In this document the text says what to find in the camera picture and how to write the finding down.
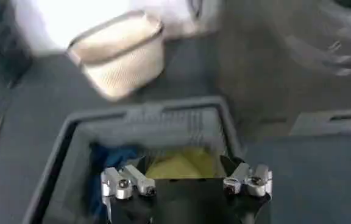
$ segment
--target metal clamp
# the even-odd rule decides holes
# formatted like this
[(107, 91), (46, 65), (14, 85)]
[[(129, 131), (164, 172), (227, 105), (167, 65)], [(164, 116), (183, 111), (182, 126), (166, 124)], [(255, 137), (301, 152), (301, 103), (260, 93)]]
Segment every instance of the metal clamp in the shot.
[(263, 197), (266, 193), (272, 195), (272, 171), (268, 166), (258, 165), (253, 175), (246, 179), (247, 191), (250, 195)]
[(155, 181), (153, 179), (144, 176), (138, 169), (133, 165), (125, 166), (121, 174), (128, 178), (134, 186), (138, 188), (138, 191), (143, 196), (154, 196), (156, 194)]
[(124, 200), (132, 196), (132, 185), (128, 179), (122, 177), (114, 167), (106, 168), (101, 173), (102, 196), (114, 195)]
[(249, 169), (250, 167), (247, 163), (241, 163), (229, 177), (223, 179), (224, 190), (228, 194), (240, 193), (242, 184), (249, 176)]

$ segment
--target gray table surface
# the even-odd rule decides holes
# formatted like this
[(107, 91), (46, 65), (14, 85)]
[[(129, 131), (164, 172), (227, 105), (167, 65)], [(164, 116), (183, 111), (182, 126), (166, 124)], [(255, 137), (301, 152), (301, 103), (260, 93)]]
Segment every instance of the gray table surface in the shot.
[[(219, 93), (216, 44), (214, 37), (168, 43), (164, 73), (118, 103)], [(38, 60), (9, 98), (0, 132), (3, 224), (21, 223), (65, 118), (114, 105), (64, 55)], [(351, 136), (252, 144), (246, 159), (274, 171), (273, 223), (351, 223)]]
[[(168, 43), (164, 73), (117, 104), (215, 93), (215, 44), (215, 37)], [(39, 59), (9, 98), (0, 132), (0, 223), (21, 223), (66, 117), (115, 103), (99, 97), (65, 55)]]

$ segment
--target white wall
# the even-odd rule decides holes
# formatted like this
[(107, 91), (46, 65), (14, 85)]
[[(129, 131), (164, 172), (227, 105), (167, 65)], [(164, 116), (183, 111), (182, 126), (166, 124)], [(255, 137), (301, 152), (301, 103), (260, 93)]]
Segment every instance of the white wall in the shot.
[(61, 52), (83, 31), (130, 10), (145, 9), (165, 24), (190, 20), (187, 0), (13, 0), (16, 21), (36, 56)]

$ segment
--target beige fabric basket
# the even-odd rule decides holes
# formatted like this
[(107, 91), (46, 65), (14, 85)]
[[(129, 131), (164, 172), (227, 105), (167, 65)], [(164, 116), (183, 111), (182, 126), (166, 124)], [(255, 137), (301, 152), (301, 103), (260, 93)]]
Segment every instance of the beige fabric basket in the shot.
[(117, 100), (162, 72), (162, 30), (159, 19), (130, 12), (77, 37), (68, 55), (101, 95)]

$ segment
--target blue cloth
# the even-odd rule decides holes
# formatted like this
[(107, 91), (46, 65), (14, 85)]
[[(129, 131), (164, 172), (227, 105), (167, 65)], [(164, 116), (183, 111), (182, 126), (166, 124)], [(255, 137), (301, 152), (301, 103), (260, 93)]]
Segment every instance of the blue cloth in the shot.
[(106, 217), (107, 211), (102, 204), (101, 172), (108, 167), (120, 169), (128, 159), (138, 156), (137, 145), (123, 145), (110, 148), (98, 142), (90, 144), (91, 149), (91, 178), (87, 189), (87, 203), (90, 214), (97, 217)]

